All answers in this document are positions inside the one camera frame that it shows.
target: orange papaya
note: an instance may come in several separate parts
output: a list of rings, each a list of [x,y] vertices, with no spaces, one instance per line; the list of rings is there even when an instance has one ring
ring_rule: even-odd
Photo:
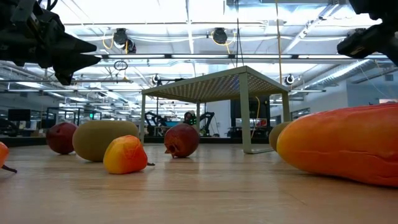
[[[277,152],[307,172],[398,187],[397,134],[398,103],[342,108],[293,121]]]
[[[4,165],[8,154],[9,154],[8,147],[3,142],[0,142],[0,168],[10,171],[10,172],[17,173],[17,170],[11,169],[10,167]]]

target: desk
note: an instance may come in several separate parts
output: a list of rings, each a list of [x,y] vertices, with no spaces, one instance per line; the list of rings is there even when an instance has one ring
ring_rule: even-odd
[[[246,154],[266,152],[267,150],[255,150],[251,147],[249,97],[282,94],[284,121],[290,121],[288,93],[289,89],[287,87],[248,66],[232,68],[143,90],[140,139],[144,143],[146,96],[196,103],[197,115],[200,114],[200,103],[240,99],[243,151]],[[198,129],[200,125],[199,117],[197,116]]]

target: mesh tabletop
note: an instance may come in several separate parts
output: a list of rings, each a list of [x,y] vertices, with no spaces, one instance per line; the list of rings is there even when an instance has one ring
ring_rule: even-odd
[[[146,89],[142,91],[142,94],[191,103],[237,99],[240,96],[240,74],[247,75],[249,96],[272,95],[289,91],[280,83],[248,66],[243,66]]]

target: papaya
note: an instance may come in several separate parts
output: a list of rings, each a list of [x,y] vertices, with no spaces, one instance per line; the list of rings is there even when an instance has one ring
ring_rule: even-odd
[[[17,173],[17,170],[11,169],[10,167],[4,165],[8,154],[9,154],[8,147],[3,142],[0,142],[0,167],[4,170]]]
[[[277,140],[288,164],[314,174],[398,187],[398,104],[303,116]]]
[[[154,166],[148,163],[144,146],[135,136],[122,136],[109,144],[104,155],[104,166],[110,174],[128,174]]]

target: ceiling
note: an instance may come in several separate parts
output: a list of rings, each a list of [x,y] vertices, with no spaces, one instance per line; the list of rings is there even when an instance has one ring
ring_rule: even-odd
[[[356,15],[350,5],[335,4],[344,2],[346,1],[279,1],[277,15],[274,1],[265,0],[241,0],[239,13],[236,12],[233,0],[59,0],[52,11],[60,16],[67,33],[98,47],[91,54],[119,55],[116,58],[123,56],[123,50],[112,46],[112,36],[117,28],[126,28],[129,38],[136,45],[137,54],[146,56],[124,59],[128,68],[122,71],[114,68],[119,59],[102,60],[95,66],[77,71],[74,77],[78,83],[72,86],[59,85],[52,75],[52,69],[45,71],[32,64],[27,64],[20,70],[10,69],[11,63],[3,63],[2,68],[0,64],[0,77],[3,80],[38,80],[38,83],[39,80],[46,80],[41,83],[42,86],[17,83],[7,86],[6,82],[2,83],[3,88],[16,90],[67,90],[50,94],[61,101],[65,101],[64,96],[67,96],[67,102],[71,103],[133,105],[141,100],[139,91],[154,86],[152,78],[155,75],[168,79],[192,78],[241,66],[242,60],[236,64],[235,59],[194,57],[198,54],[236,54],[238,17],[240,54],[277,55],[280,45],[283,55],[328,55],[316,60],[283,59],[281,72],[278,57],[259,59],[252,56],[244,59],[245,65],[277,81],[280,75],[286,77],[292,74],[296,77],[296,85],[293,87],[299,88],[300,82],[311,82],[338,65],[355,62],[334,58],[337,54],[336,45],[348,32],[380,23],[370,20],[368,15]],[[227,43],[230,43],[228,47],[217,45],[211,38],[216,27],[225,29]],[[188,56],[153,58],[155,54]],[[381,60],[380,65],[391,66],[391,62]],[[77,89],[86,92],[68,91]],[[111,94],[113,98],[108,95],[110,92],[100,95],[89,90],[114,90]],[[148,100],[149,103],[155,102],[151,98]],[[166,108],[160,114],[168,112],[169,108]]]

